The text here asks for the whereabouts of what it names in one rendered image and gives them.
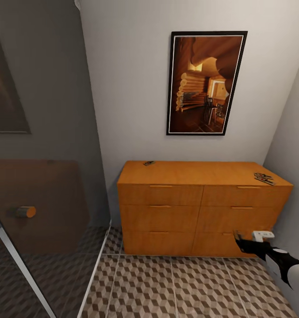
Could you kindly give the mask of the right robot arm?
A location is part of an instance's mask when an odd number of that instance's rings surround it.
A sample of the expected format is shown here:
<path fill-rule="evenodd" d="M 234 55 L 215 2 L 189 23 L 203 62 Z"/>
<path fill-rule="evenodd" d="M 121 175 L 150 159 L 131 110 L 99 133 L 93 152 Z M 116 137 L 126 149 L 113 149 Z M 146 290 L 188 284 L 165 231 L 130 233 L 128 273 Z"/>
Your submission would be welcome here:
<path fill-rule="evenodd" d="M 287 283 L 299 297 L 299 260 L 290 256 L 290 253 L 270 246 L 263 238 L 274 238 L 273 233 L 266 231 L 253 231 L 253 240 L 236 240 L 239 248 L 245 253 L 256 254 L 267 262 L 268 267 L 285 283 Z"/>

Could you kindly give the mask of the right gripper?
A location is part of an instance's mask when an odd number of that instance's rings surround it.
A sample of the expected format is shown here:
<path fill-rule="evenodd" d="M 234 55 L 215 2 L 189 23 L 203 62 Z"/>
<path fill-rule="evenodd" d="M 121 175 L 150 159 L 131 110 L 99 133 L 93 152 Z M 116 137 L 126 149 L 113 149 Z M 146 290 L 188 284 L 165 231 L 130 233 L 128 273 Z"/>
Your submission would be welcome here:
<path fill-rule="evenodd" d="M 259 254 L 258 252 L 259 247 L 270 246 L 270 243 L 267 241 L 256 242 L 253 240 L 241 240 L 241 241 L 237 239 L 235 240 L 236 240 L 236 243 L 238 244 L 238 247 L 243 248 L 245 253 L 256 254 L 256 256 L 258 256 L 259 258 L 262 255 L 262 254 Z"/>

